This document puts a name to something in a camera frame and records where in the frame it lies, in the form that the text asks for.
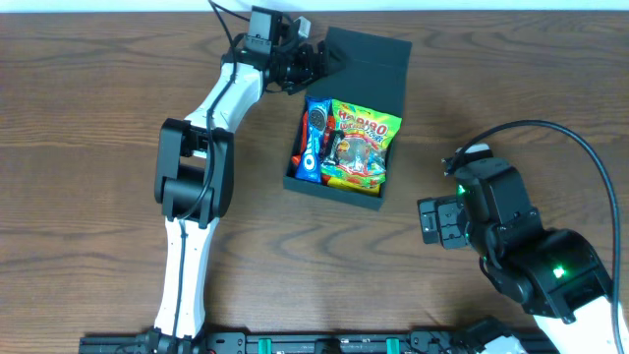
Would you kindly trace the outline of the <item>red candy bag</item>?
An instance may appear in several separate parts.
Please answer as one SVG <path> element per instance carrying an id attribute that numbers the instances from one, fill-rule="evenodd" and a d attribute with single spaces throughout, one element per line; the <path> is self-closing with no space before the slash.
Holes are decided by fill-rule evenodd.
<path id="1" fill-rule="evenodd" d="M 302 155 L 307 146 L 308 118 L 309 118 L 309 113 L 305 112 L 302 117 L 302 123 L 301 123 L 302 133 L 299 135 L 299 152 L 295 153 L 291 157 L 291 168 L 294 171 L 296 171 L 297 168 L 299 167 L 299 164 L 302 159 Z M 323 155 L 325 154 L 325 149 L 329 141 L 330 133 L 334 130 L 334 128 L 335 128 L 335 118 L 333 117 L 331 113 L 329 113 L 326 119 L 326 126 L 324 129 L 323 140 L 319 149 L 319 160 L 323 159 Z"/>

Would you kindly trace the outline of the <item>small black bar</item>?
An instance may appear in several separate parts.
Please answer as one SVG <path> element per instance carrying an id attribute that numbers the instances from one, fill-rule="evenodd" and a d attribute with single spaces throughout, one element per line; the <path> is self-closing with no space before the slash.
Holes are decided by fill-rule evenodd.
<path id="1" fill-rule="evenodd" d="M 323 158 L 321 160 L 322 165 L 337 165 L 339 163 L 338 146 L 343 142 L 344 138 L 344 132 L 341 130 L 336 130 L 330 133 L 328 143 L 325 147 Z"/>

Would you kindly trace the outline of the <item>green Haribo gummy bag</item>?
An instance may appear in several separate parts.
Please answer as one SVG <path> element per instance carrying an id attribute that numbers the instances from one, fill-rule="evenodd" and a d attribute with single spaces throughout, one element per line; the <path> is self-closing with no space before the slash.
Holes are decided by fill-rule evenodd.
<path id="1" fill-rule="evenodd" d="M 335 118 L 333 131 L 343 131 L 345 138 L 338 146 L 339 163 L 321 165 L 322 174 L 363 187 L 382 184 L 386 180 L 388 148 L 402 119 L 338 99 L 331 101 L 331 111 Z"/>

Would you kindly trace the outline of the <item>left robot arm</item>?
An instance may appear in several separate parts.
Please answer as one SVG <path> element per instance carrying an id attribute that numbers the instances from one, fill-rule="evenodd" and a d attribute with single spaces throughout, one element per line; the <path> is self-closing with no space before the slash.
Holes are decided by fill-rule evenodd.
<path id="1" fill-rule="evenodd" d="M 268 85 L 288 94 L 329 75 L 324 42 L 307 42 L 311 23 L 258 6 L 249 28 L 229 35 L 220 75 L 185 119 L 168 118 L 159 132 L 154 198 L 167 233 L 164 287 L 147 335 L 151 353 L 192 353 L 205 322 L 204 288 L 210 245 L 234 190 L 235 133 Z"/>

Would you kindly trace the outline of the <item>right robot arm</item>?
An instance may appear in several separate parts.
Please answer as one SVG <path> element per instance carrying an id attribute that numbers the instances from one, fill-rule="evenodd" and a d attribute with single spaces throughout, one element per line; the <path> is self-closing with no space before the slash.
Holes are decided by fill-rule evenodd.
<path id="1" fill-rule="evenodd" d="M 533 316 L 559 352 L 624 352 L 612 278 L 587 239 L 544 227 L 520 172 L 502 158 L 471 161 L 454 178 L 453 195 L 418 202 L 425 243 L 471 247 L 495 290 Z"/>

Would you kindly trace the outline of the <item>yellow snack bag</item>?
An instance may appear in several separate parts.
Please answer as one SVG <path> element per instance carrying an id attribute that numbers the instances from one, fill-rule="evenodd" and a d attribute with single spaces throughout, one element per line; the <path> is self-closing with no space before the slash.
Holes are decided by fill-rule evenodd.
<path id="1" fill-rule="evenodd" d="M 335 177 L 330 177 L 327 180 L 326 186 L 338 190 L 361 193 L 374 197 L 378 197 L 380 194 L 380 185 L 375 185 L 374 187 L 363 187 Z"/>

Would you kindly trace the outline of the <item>blue Oreo cookie pack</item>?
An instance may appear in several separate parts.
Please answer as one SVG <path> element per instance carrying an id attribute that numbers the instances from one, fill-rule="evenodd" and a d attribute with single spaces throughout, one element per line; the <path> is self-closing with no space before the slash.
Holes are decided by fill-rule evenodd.
<path id="1" fill-rule="evenodd" d="M 319 184 L 321 182 L 320 150 L 327 127 L 331 99 L 329 97 L 317 98 L 307 96 L 306 104 L 307 119 L 306 127 L 303 129 L 303 132 L 306 134 L 303 137 L 305 147 L 301 153 L 295 177 Z"/>

